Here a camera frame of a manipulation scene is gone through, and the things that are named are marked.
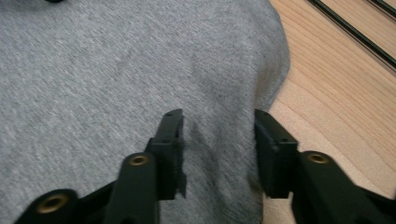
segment screw hole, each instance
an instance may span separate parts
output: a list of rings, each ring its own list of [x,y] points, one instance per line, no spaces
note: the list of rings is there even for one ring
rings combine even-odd
[[[329,160],[326,157],[319,154],[310,154],[308,155],[308,159],[311,160],[312,162],[322,163],[322,164],[329,162]]]
[[[68,197],[65,194],[51,195],[38,205],[37,212],[41,214],[55,212],[56,210],[63,207],[67,201]]]
[[[136,157],[131,158],[129,160],[129,163],[131,165],[137,166],[137,165],[143,165],[143,164],[147,163],[148,161],[149,161],[149,158],[146,156],[136,156]]]

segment wood grain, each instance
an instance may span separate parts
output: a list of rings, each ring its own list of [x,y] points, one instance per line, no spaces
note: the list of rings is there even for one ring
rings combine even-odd
[[[270,113],[300,141],[301,151],[329,154],[357,185],[393,198],[396,74],[306,0],[271,2],[285,27],[291,68]],[[390,40],[395,51],[393,31],[384,30],[378,38]],[[264,200],[264,223],[294,223],[290,200]]]
[[[322,2],[396,58],[396,21],[394,19],[370,4],[370,1],[322,0]]]

